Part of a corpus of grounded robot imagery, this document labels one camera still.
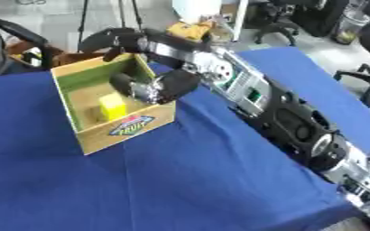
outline fruit box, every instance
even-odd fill
[[[71,127],[86,155],[174,121],[175,102],[148,105],[123,96],[126,116],[107,121],[98,100],[116,92],[109,78],[117,72],[139,81],[154,78],[153,71],[136,54],[123,54],[111,62],[95,58],[51,70]]]

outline robotic arm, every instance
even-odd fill
[[[338,193],[370,217],[370,155],[347,141],[319,111],[232,51],[164,32],[130,28],[106,29],[80,45],[84,52],[109,47],[105,61],[134,52],[173,68],[149,83],[115,74],[110,83],[120,93],[150,104],[165,104],[201,82],[293,160],[337,184]]]

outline white container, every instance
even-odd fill
[[[172,7],[184,23],[198,23],[201,16],[220,13],[222,0],[172,0]]]

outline floor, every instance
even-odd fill
[[[36,0],[19,0],[28,4]],[[106,27],[120,26],[117,1],[97,0],[89,1],[86,33],[89,35]],[[177,21],[172,11],[170,0],[143,0],[139,2],[140,13],[144,24],[155,29],[164,29]],[[51,0],[44,5],[17,5],[10,4],[9,0],[0,0],[0,17],[20,23],[37,32],[59,48],[66,51],[76,51],[79,37],[78,27],[81,19],[83,1]],[[132,9],[126,9],[127,24],[135,26]],[[287,41],[277,34],[264,37],[264,44],[253,44],[254,30],[243,30],[240,41],[232,45],[235,51],[262,49],[273,46],[284,46]],[[350,46],[343,46],[331,42],[329,39],[313,38],[305,32],[297,37],[298,47],[319,64],[326,72],[333,75],[337,69],[356,69],[362,63],[370,64],[370,53],[365,51],[357,42]],[[363,88],[360,82],[352,79],[344,80],[351,88]],[[327,231],[366,231],[368,230],[357,218],[351,218],[325,229]]]

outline blue tablecloth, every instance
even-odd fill
[[[370,152],[370,111],[302,53],[242,56]],[[50,73],[0,77],[1,231],[319,230],[355,213],[205,88],[174,123],[84,157]]]

